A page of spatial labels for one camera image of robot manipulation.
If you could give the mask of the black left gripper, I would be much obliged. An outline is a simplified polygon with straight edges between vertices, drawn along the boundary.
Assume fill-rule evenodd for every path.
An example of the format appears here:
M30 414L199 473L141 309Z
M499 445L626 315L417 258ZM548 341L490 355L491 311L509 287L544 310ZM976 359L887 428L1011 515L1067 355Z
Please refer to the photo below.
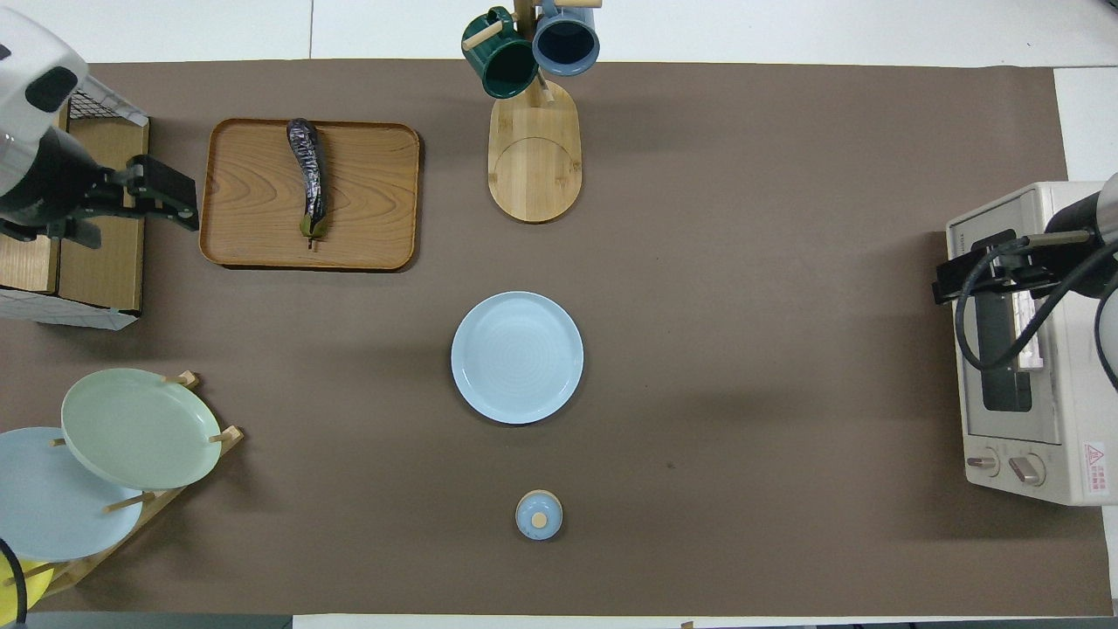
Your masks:
M112 182L115 174L61 130L45 131L36 146L4 139L1 231L20 242L44 236L100 248L92 218L136 218L123 204L122 187ZM138 210L199 230L195 180L154 156L131 159L131 197Z

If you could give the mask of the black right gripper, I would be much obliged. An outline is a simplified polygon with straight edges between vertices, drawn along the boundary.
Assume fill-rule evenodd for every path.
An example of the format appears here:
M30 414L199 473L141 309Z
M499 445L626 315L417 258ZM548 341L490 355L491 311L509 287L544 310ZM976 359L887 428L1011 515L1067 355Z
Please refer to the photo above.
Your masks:
M998 256L996 266L1010 284L1105 284L1105 217L1101 194L1095 192L1057 211L1042 232L1018 238L1014 230L1002 230L975 240L972 251L979 255L961 255L935 267L934 304L961 297L976 268L970 293L994 294L996 274L991 263L980 263L985 254L1011 240L1013 246Z

